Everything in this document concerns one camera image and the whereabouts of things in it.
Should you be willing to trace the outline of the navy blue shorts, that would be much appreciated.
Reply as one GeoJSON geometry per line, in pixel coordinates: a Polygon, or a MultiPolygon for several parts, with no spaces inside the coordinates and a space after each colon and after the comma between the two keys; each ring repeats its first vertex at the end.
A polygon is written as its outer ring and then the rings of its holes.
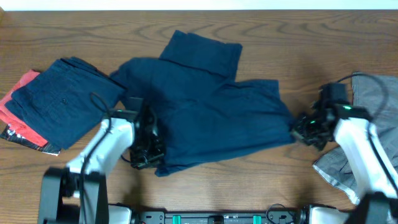
{"type": "Polygon", "coordinates": [[[111,74],[157,115],[166,146],[157,176],[293,143],[278,81],[236,80],[242,49],[178,30],[159,57],[132,58],[111,74]]]}

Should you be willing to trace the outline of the grey shorts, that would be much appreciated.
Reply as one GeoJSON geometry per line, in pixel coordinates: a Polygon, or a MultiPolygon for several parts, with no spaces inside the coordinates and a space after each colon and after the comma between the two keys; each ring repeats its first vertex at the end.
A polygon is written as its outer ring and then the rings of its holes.
{"type": "MultiPolygon", "coordinates": [[[[397,77],[379,75],[389,95],[387,105],[376,118],[375,125],[379,140],[390,159],[397,168],[397,77]]],[[[382,101],[382,90],[379,85],[367,77],[352,79],[353,103],[363,106],[373,114],[382,101]]],[[[340,147],[322,155],[313,168],[332,186],[343,191],[351,201],[359,203],[358,188],[348,160],[340,147]]]]}

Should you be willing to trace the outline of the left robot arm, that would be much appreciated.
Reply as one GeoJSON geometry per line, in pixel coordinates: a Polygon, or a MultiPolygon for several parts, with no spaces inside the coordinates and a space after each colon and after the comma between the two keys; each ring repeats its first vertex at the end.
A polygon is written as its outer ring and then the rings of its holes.
{"type": "Polygon", "coordinates": [[[64,168],[50,167],[42,179],[38,223],[140,223],[126,205],[108,202],[107,176],[128,152],[141,170],[157,166],[165,147],[157,117],[145,104],[107,110],[94,138],[64,168]]]}

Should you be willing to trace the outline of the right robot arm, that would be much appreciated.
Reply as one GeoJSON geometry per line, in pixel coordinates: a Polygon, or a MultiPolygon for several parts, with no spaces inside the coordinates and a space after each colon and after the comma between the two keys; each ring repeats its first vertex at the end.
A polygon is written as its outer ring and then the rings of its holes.
{"type": "Polygon", "coordinates": [[[359,205],[351,212],[312,205],[299,223],[386,223],[397,213],[397,172],[365,108],[334,104],[303,115],[293,126],[299,141],[322,150],[335,141],[342,148],[358,186],[359,205]]]}

